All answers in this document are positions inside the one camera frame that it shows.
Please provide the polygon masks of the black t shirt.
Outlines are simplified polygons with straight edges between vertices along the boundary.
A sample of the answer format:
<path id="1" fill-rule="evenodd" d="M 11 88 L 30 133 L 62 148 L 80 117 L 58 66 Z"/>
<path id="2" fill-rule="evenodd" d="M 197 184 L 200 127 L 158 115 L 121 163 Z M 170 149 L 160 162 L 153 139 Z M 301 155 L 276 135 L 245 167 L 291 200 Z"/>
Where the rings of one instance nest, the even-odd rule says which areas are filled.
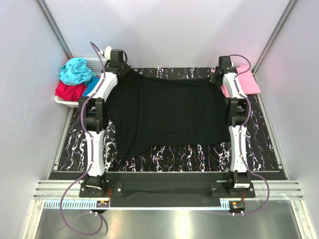
<path id="1" fill-rule="evenodd" d="M 230 141 L 225 97 L 208 78 L 166 80 L 131 70 L 111 91 L 107 108 L 125 160 L 152 146 Z"/>

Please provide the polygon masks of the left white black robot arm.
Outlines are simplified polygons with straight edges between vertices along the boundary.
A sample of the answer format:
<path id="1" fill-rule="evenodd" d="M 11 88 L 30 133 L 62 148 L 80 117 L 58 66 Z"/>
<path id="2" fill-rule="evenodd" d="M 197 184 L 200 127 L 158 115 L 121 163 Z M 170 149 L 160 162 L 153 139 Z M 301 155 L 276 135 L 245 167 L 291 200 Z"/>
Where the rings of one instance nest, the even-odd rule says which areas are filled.
<path id="1" fill-rule="evenodd" d="M 81 126 L 87 141 L 88 165 L 80 176 L 81 191 L 93 193 L 96 197 L 110 196 L 111 189 L 105 176 L 103 138 L 108 125 L 106 101 L 118 80 L 130 70 L 125 51 L 107 47 L 100 50 L 90 43 L 102 66 L 102 73 L 93 90 L 81 97 L 78 106 Z"/>

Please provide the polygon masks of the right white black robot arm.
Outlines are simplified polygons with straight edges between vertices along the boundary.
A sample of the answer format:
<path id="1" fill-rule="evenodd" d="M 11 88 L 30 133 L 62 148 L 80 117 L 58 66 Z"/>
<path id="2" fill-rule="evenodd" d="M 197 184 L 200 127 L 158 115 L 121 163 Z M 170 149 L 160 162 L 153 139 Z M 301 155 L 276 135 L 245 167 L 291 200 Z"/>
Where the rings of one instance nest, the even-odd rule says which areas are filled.
<path id="1" fill-rule="evenodd" d="M 251 104 L 240 85 L 240 73 L 233 66 L 232 56 L 231 54 L 218 58 L 218 66 L 210 82 L 219 87 L 225 86 L 229 95 L 225 120 L 231 137 L 231 166 L 227 182 L 220 191 L 225 191 L 235 198 L 243 197 L 251 183 L 245 142 Z"/>

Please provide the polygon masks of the white plastic basket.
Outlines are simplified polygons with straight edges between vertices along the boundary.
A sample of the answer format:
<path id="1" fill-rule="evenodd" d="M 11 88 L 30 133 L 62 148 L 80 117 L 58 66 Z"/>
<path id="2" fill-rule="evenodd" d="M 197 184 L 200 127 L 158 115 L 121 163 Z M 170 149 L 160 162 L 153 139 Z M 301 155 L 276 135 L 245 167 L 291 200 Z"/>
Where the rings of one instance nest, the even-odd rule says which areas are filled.
<path id="1" fill-rule="evenodd" d="M 102 62 L 99 61 L 97 58 L 85 58 L 87 60 L 87 66 L 97 74 L 97 76 L 102 75 L 102 64 L 106 62 L 106 60 L 103 60 Z M 65 101 L 61 99 L 58 96 L 54 96 L 54 100 L 58 104 L 66 105 L 71 108 L 76 108 L 78 107 L 78 101 L 77 102 L 70 102 L 70 101 Z"/>

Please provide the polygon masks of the folded pink t shirt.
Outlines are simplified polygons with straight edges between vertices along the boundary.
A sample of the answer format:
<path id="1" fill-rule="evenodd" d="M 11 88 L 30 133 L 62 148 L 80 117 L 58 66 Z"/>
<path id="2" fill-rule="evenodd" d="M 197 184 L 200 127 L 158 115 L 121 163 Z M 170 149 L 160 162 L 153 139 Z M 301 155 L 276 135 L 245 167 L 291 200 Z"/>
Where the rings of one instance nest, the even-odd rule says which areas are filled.
<path id="1" fill-rule="evenodd" d="M 227 98 L 243 99 L 248 95 L 261 93 L 249 65 L 241 67 L 223 66 L 217 67 L 215 70 L 222 70 L 224 72 L 222 93 Z"/>

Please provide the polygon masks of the light blue t shirt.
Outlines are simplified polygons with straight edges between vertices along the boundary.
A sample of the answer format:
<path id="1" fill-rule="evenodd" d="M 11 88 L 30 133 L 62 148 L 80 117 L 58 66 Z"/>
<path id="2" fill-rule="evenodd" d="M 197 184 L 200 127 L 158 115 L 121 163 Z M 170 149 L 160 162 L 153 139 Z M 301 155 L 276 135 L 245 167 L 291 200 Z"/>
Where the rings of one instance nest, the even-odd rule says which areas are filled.
<path id="1" fill-rule="evenodd" d="M 66 85 L 76 86 L 88 83 L 97 76 L 88 66 L 85 58 L 71 58 L 61 68 L 59 80 Z"/>

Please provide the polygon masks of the red t shirt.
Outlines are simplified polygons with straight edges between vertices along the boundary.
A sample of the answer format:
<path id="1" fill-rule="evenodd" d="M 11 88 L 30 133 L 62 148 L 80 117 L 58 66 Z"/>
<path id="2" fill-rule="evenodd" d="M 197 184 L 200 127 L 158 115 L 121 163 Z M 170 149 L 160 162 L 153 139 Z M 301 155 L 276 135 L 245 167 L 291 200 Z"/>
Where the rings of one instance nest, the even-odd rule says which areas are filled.
<path id="1" fill-rule="evenodd" d="M 55 95 L 65 101 L 77 102 L 86 89 L 87 86 L 85 84 L 69 86 L 60 81 L 55 90 Z"/>

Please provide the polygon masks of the black marble pattern mat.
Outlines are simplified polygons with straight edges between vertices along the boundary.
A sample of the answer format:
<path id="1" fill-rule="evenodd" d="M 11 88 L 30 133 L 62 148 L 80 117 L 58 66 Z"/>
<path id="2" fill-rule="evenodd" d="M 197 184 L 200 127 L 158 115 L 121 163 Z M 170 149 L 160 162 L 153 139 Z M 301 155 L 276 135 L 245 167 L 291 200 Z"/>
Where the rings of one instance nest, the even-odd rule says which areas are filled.
<path id="1" fill-rule="evenodd" d="M 278 171 L 280 166 L 262 112 L 259 95 L 249 95 L 251 115 L 247 127 L 247 163 L 252 171 Z M 87 141 L 79 111 L 72 109 L 60 158 L 54 170 L 86 171 Z M 108 172 L 205 172 L 230 168 L 230 143 L 211 145 L 154 146 L 130 160 L 123 160 L 115 143 L 115 127 L 108 123 L 103 138 L 103 156 Z"/>

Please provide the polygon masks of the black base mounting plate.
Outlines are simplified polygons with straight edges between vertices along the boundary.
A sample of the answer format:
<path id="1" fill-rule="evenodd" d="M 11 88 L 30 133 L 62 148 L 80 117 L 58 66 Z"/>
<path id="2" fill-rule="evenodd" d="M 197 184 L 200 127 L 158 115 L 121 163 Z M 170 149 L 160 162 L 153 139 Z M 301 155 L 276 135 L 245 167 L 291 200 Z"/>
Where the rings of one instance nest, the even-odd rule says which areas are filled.
<path id="1" fill-rule="evenodd" d="M 250 199 L 256 193 L 249 173 L 109 172 L 86 176 L 79 196 L 109 196 L 118 208 L 210 208 L 220 199 Z"/>

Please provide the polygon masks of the right orange connector box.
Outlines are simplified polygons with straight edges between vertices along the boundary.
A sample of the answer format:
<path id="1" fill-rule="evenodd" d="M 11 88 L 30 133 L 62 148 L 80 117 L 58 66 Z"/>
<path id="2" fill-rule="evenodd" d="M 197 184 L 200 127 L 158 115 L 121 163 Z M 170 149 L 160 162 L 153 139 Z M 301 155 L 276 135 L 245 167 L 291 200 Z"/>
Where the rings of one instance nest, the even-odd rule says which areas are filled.
<path id="1" fill-rule="evenodd" d="M 244 201 L 234 201 L 230 205 L 231 213 L 241 213 L 244 212 L 246 208 L 246 204 Z"/>

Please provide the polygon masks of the orange connector box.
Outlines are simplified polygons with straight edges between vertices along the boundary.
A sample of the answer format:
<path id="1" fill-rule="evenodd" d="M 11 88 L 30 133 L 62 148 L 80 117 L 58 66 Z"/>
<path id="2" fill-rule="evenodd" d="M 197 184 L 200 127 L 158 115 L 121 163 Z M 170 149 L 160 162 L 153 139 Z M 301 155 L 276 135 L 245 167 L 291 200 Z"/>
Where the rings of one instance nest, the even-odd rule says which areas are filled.
<path id="1" fill-rule="evenodd" d="M 241 213 L 244 212 L 246 208 L 246 204 L 244 201 L 234 201 L 230 205 L 231 213 Z"/>
<path id="2" fill-rule="evenodd" d="M 96 203 L 96 207 L 98 208 L 108 208 L 110 206 L 110 201 L 107 200 L 99 200 Z"/>

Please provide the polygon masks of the left orange connector box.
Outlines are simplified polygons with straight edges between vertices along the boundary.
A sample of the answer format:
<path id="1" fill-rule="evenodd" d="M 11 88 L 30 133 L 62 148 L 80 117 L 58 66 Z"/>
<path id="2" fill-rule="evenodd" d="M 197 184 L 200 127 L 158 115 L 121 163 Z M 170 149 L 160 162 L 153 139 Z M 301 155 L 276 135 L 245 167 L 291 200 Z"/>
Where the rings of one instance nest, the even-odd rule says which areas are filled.
<path id="1" fill-rule="evenodd" d="M 110 206 L 110 201 L 107 200 L 99 200 L 96 203 L 96 207 L 98 208 L 108 208 Z"/>

